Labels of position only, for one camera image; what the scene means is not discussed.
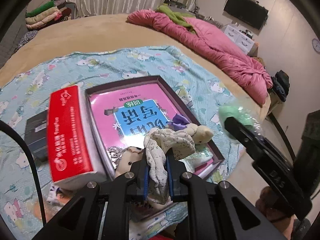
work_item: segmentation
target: hello kitty pattern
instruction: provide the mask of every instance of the hello kitty pattern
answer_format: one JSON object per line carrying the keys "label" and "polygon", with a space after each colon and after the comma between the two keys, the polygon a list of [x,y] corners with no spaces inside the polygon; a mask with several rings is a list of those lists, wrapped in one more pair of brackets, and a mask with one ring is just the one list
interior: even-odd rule
{"label": "hello kitty pattern", "polygon": [[[24,137],[27,119],[48,108],[53,91],[73,84],[85,90],[106,82],[149,75],[160,75],[199,122],[214,130],[213,140],[226,158],[219,178],[225,179],[238,161],[239,146],[230,144],[221,133],[215,113],[232,95],[217,77],[176,47],[75,52],[41,63],[0,89],[0,118]],[[38,199],[30,166],[25,154],[8,136],[0,134],[0,145],[0,164],[4,163],[0,169],[0,214],[18,240],[30,240],[42,228],[32,211]],[[48,165],[35,162],[41,186],[50,185]],[[49,189],[43,190],[44,199],[48,192]],[[154,236],[163,228],[181,222],[187,210],[186,204],[177,203],[141,221],[130,220],[130,239]]]}

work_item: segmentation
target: white plush toy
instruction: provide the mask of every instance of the white plush toy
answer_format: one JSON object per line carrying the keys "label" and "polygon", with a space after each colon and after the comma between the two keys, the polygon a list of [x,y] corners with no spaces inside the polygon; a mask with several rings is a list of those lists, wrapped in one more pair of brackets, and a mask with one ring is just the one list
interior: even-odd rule
{"label": "white plush toy", "polygon": [[213,131],[205,125],[197,126],[194,123],[189,123],[187,124],[187,128],[183,130],[192,137],[195,144],[206,144],[213,136]]}
{"label": "white plush toy", "polygon": [[118,161],[115,177],[130,171],[132,163],[142,159],[142,153],[142,149],[137,147],[128,147],[127,149],[124,149],[122,157]]}

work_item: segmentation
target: television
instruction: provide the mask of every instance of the television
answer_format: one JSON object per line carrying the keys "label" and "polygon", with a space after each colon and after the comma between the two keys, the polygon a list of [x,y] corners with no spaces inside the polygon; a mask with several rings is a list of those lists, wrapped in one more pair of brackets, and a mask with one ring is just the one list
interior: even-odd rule
{"label": "television", "polygon": [[258,30],[268,18],[268,10],[254,0],[228,0],[223,10]]}

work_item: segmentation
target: metal screw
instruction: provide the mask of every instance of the metal screw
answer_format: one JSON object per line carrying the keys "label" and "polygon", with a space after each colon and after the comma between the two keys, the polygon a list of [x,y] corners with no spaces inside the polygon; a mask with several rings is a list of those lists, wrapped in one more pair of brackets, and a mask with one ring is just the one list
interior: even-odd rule
{"label": "metal screw", "polygon": [[224,189],[230,187],[230,183],[227,182],[227,181],[225,181],[225,180],[221,181],[221,182],[219,183],[219,185],[220,185],[220,187],[222,187],[222,188],[224,188]]}
{"label": "metal screw", "polygon": [[129,171],[129,172],[125,173],[124,176],[127,179],[132,179],[134,177],[134,173]]}
{"label": "metal screw", "polygon": [[95,181],[90,181],[87,184],[88,188],[95,188],[97,186],[97,183]]}
{"label": "metal screw", "polygon": [[192,177],[192,173],[186,171],[182,173],[182,177],[184,177],[185,179],[190,179]]}

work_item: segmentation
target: red packaging box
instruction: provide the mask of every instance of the red packaging box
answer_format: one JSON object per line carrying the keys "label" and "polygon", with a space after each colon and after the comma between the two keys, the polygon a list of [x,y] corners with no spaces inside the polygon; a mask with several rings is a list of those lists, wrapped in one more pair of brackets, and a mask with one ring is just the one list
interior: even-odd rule
{"label": "red packaging box", "polygon": [[107,179],[78,86],[51,94],[47,123],[48,159],[57,186],[75,190]]}

